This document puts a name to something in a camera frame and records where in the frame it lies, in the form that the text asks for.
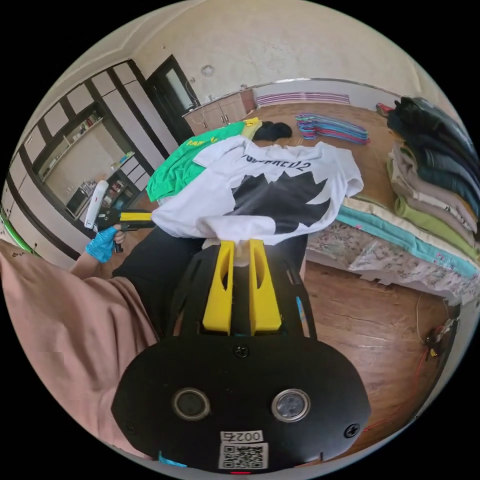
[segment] floral bedsheet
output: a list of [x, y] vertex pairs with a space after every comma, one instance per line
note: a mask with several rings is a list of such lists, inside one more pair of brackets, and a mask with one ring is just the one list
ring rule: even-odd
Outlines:
[[308, 249], [334, 259], [350, 272], [377, 270], [395, 283], [421, 282], [430, 290], [450, 292], [463, 304], [480, 297], [480, 274], [463, 277], [337, 220], [312, 235]]

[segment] person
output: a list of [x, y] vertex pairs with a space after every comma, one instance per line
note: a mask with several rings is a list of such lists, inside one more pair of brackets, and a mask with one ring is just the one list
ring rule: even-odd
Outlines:
[[[125, 235], [119, 225], [99, 232], [69, 271], [0, 240], [1, 287], [19, 342], [56, 401], [99, 440], [145, 458], [116, 424], [112, 401], [130, 362], [163, 335], [175, 289], [205, 239], [155, 227], [112, 278], [95, 277]], [[299, 271], [306, 248], [306, 235], [267, 247]]]

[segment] red cable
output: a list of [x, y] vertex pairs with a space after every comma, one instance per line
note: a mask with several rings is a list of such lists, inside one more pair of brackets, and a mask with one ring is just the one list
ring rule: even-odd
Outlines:
[[363, 431], [367, 432], [368, 430], [377, 427], [378, 425], [384, 424], [385, 422], [388, 422], [392, 417], [394, 417], [402, 408], [414, 397], [415, 393], [417, 392], [417, 385], [419, 383], [419, 374], [420, 374], [420, 367], [422, 366], [422, 363], [425, 361], [425, 358], [428, 354], [428, 350], [425, 350], [423, 352], [423, 355], [421, 356], [420, 361], [418, 362], [418, 366], [416, 368], [415, 372], [415, 377], [413, 379], [413, 389], [411, 391], [410, 396], [400, 405], [400, 407], [397, 408], [391, 415], [389, 415], [387, 418], [384, 418], [383, 420], [380, 420], [376, 423], [373, 423], [372, 425], [369, 425], [368, 427], [364, 428]]

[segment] folded clothes stack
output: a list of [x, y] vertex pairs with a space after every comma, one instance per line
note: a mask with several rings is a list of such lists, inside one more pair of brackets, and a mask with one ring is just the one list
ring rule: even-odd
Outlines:
[[388, 113], [395, 137], [387, 162], [395, 213], [462, 251], [480, 255], [480, 162], [468, 134], [423, 98]]
[[306, 140], [315, 139], [321, 135], [360, 145], [366, 145], [370, 141], [365, 128], [354, 125], [349, 121], [315, 115], [314, 113], [300, 113], [295, 119], [302, 137]]

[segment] doorway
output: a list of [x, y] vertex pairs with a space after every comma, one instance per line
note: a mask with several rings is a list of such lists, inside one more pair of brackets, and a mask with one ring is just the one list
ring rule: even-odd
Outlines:
[[181, 145], [193, 137], [192, 129], [183, 115], [198, 107], [200, 102], [173, 55], [150, 75], [145, 87], [176, 142]]

